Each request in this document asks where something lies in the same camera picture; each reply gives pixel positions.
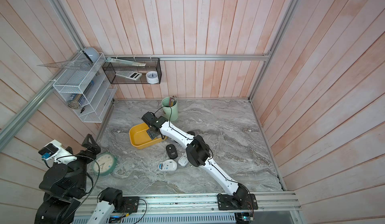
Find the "green cup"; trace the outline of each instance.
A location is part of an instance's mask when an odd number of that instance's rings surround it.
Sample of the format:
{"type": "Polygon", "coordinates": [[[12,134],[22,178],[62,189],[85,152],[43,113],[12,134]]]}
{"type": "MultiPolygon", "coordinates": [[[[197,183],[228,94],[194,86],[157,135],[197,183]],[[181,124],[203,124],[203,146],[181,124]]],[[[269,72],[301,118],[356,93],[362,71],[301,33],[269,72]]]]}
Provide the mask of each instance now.
{"type": "MultiPolygon", "coordinates": [[[[169,104],[170,104],[170,97],[165,97],[162,100],[162,106],[169,106],[169,104]]],[[[166,119],[168,119],[169,121],[173,122],[178,119],[178,100],[176,100],[176,103],[174,106],[163,107],[162,109],[166,119]]]]}

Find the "alarm clock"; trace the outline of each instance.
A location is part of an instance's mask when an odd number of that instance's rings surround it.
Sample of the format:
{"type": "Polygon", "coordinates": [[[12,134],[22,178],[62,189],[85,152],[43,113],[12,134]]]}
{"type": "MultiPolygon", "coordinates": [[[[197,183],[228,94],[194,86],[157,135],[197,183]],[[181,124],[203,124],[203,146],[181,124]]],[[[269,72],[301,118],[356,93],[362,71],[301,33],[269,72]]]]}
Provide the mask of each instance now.
{"type": "MultiPolygon", "coordinates": [[[[111,173],[117,164],[116,158],[110,153],[103,153],[96,158],[96,162],[100,167],[99,175],[108,175],[111,173]]],[[[99,167],[96,163],[92,165],[92,170],[97,174],[99,172],[99,167]]]]}
{"type": "Polygon", "coordinates": [[[146,79],[147,79],[147,83],[150,83],[150,84],[159,83],[158,72],[150,71],[146,73],[146,79]]]}

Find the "clock face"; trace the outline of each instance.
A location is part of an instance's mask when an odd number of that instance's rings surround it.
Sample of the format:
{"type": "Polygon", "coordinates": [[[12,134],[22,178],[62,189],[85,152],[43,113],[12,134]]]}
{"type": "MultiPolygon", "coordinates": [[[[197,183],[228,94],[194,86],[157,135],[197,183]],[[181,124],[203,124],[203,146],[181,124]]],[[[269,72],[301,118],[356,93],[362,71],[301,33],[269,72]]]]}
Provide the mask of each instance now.
{"type": "MultiPolygon", "coordinates": [[[[96,162],[99,164],[101,175],[107,175],[111,173],[116,167],[116,159],[110,153],[104,153],[99,155],[96,158],[96,162]]],[[[92,165],[92,168],[95,173],[98,173],[99,168],[96,163],[92,165]]]]}

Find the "black wire basket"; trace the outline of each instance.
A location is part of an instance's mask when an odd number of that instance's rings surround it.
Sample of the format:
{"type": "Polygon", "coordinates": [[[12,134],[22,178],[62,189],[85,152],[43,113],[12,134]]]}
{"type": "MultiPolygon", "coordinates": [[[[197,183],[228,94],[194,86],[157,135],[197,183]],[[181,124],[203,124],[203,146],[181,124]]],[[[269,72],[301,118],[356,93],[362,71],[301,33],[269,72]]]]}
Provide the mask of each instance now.
{"type": "Polygon", "coordinates": [[[139,63],[145,63],[144,67],[134,67],[121,63],[109,63],[103,64],[103,71],[105,72],[108,80],[111,84],[149,84],[146,79],[146,73],[150,71],[156,71],[158,73],[159,84],[162,78],[161,64],[159,58],[123,58],[118,57],[117,59],[130,60],[139,63]],[[125,77],[116,75],[118,71],[135,71],[142,74],[138,80],[132,80],[125,77]]]}

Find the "black cable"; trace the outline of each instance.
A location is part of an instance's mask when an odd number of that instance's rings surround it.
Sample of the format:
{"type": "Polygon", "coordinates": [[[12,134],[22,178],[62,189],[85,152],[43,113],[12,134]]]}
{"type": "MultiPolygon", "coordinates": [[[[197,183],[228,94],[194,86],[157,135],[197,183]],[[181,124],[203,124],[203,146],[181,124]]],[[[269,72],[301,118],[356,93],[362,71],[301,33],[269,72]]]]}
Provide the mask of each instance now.
{"type": "Polygon", "coordinates": [[[92,190],[94,189],[94,187],[96,186],[96,183],[97,183],[97,180],[99,179],[99,174],[100,174],[100,166],[99,166],[99,163],[96,162],[96,160],[92,159],[91,157],[88,157],[88,156],[83,156],[83,155],[66,155],[66,156],[62,156],[62,157],[59,157],[57,158],[56,160],[60,159],[60,158],[64,158],[64,157],[71,157],[71,156],[75,156],[75,157],[85,157],[85,158],[88,158],[88,159],[91,159],[93,162],[95,162],[98,166],[98,173],[97,173],[97,177],[96,177],[96,180],[95,180],[95,185],[93,185],[90,189],[90,191],[88,192],[88,195],[84,198],[84,200],[80,203],[80,205],[78,207],[76,207],[75,210],[73,210],[60,224],[63,224],[65,222],[65,220],[67,220],[68,217],[70,217],[74,212],[76,212],[76,210],[85,202],[85,200],[87,200],[87,198],[90,196],[92,190]]]}
{"type": "Polygon", "coordinates": [[[98,202],[99,202],[99,196],[100,196],[100,194],[101,194],[102,192],[103,192],[103,191],[99,192],[99,195],[97,195],[97,198],[96,198],[96,203],[98,203],[98,202]]]}
{"type": "Polygon", "coordinates": [[[87,177],[91,180],[91,186],[94,185],[94,179],[90,176],[90,174],[86,171],[87,177]]]}
{"type": "MultiPolygon", "coordinates": [[[[210,149],[210,151],[211,151],[211,154],[212,154],[212,157],[210,158],[210,159],[208,159],[208,160],[211,160],[213,157],[214,157],[214,154],[213,154],[213,151],[210,149]]],[[[231,182],[234,182],[234,183],[238,183],[238,184],[240,184],[241,186],[243,186],[246,190],[247,190],[247,192],[250,194],[250,198],[251,198],[251,192],[249,191],[249,189],[247,189],[247,187],[244,185],[244,184],[242,184],[242,183],[239,183],[239,182],[237,182],[237,181],[233,181],[233,180],[229,180],[226,176],[224,176],[224,174],[222,174],[220,171],[219,171],[219,169],[218,168],[216,168],[215,167],[215,165],[213,165],[212,163],[210,163],[210,165],[212,166],[212,167],[214,167],[226,180],[228,180],[228,181],[231,181],[231,182]]],[[[252,208],[252,211],[253,211],[253,217],[254,217],[254,206],[253,206],[253,204],[251,204],[251,208],[252,208]]]]}
{"type": "MultiPolygon", "coordinates": [[[[172,108],[171,108],[171,106],[162,106],[162,107],[160,107],[157,111],[159,111],[161,108],[164,108],[164,107],[170,108],[170,110],[171,110],[170,119],[171,119],[171,116],[172,116],[172,108]]],[[[175,130],[174,128],[172,128],[171,125],[170,125],[170,123],[171,123],[171,121],[169,120],[169,127],[170,127],[172,130],[176,131],[178,134],[182,135],[179,131],[177,131],[177,130],[175,130]]]]}
{"type": "Polygon", "coordinates": [[[42,159],[42,160],[44,161],[44,163],[46,164],[46,166],[47,166],[48,169],[49,169],[50,167],[48,166],[46,159],[42,159]]]}
{"type": "Polygon", "coordinates": [[[137,222],[135,222],[133,224],[137,224],[138,222],[140,222],[143,219],[143,217],[146,214],[146,212],[147,212],[147,202],[145,200],[143,200],[143,199],[140,199],[140,200],[142,200],[142,201],[144,201],[144,203],[146,203],[146,210],[144,211],[144,214],[142,215],[142,217],[137,222]]]}
{"type": "Polygon", "coordinates": [[[163,108],[163,107],[170,107],[170,106],[162,106],[162,107],[160,107],[157,111],[159,111],[161,108],[163,108]]]}

